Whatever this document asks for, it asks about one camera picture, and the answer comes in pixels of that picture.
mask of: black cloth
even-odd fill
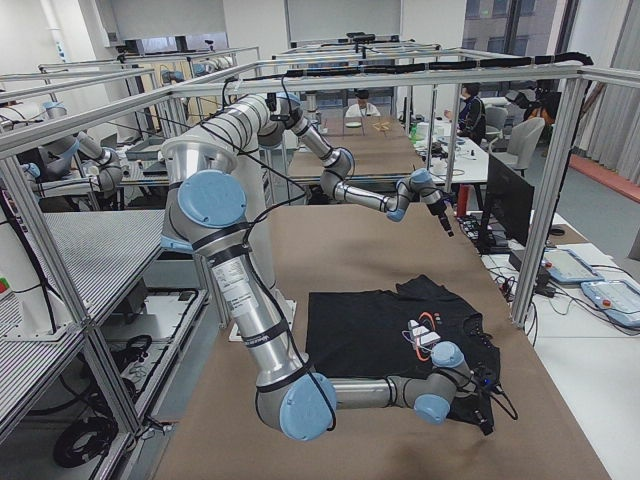
[[[409,320],[429,312],[438,335],[460,347],[469,368],[499,381],[500,351],[471,305],[424,275],[396,285],[396,290],[309,294],[306,351],[319,373],[329,378],[427,378],[431,360],[419,360],[402,332]],[[449,418],[478,424],[476,410],[493,424],[486,395],[454,399]]]
[[[469,97],[465,100],[466,115],[460,119],[460,136],[469,137],[480,145],[482,139],[487,134],[487,117],[484,110],[484,103],[480,97]]]

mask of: person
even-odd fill
[[[465,106],[458,115],[458,135],[469,137],[480,145],[487,132],[487,120],[484,111],[484,103],[478,96],[479,83],[466,83],[462,85],[462,99]],[[444,116],[451,120],[453,113],[444,111]]]
[[[347,109],[347,113],[345,113],[345,117],[379,117],[380,111],[377,107],[369,103],[369,91],[368,90],[357,90],[356,91],[356,99],[358,103],[354,103]]]

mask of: brown table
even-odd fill
[[[520,420],[494,407],[495,432],[483,437],[475,426],[435,427],[406,409],[347,410],[334,432],[297,443],[260,423],[256,368],[220,334],[157,479],[609,478],[464,235],[447,238],[418,204],[399,224],[351,205],[285,207],[270,223],[278,286],[298,301],[301,347],[310,291],[391,289],[424,273],[484,314]]]
[[[343,122],[361,120],[364,129],[343,129]],[[379,131],[376,124],[386,124],[389,130]],[[395,181],[422,166],[404,128],[393,117],[329,118],[326,127],[329,132],[323,136],[331,145],[353,153],[356,170],[351,182]],[[288,174],[300,183],[318,183],[322,170],[322,163],[313,153],[296,151]]]

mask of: red floor strip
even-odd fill
[[[622,178],[611,170],[607,170],[599,163],[579,157],[578,155],[571,155],[571,162],[569,165],[574,170],[583,173],[605,187],[609,187],[619,194],[640,203],[640,186],[634,185],[626,178]]]

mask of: office chair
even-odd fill
[[[520,175],[524,177],[524,171],[531,164],[533,151],[536,149],[538,140],[540,140],[544,125],[544,119],[540,117],[531,118],[520,125],[516,125],[511,130],[507,151],[494,152],[491,149],[492,145],[489,144],[489,155],[493,155],[505,165],[520,172]]]
[[[494,107],[488,105],[485,107],[485,118],[487,122],[487,133],[484,138],[492,145],[496,140],[504,138],[502,129],[504,122],[507,120],[509,112],[503,107]]]

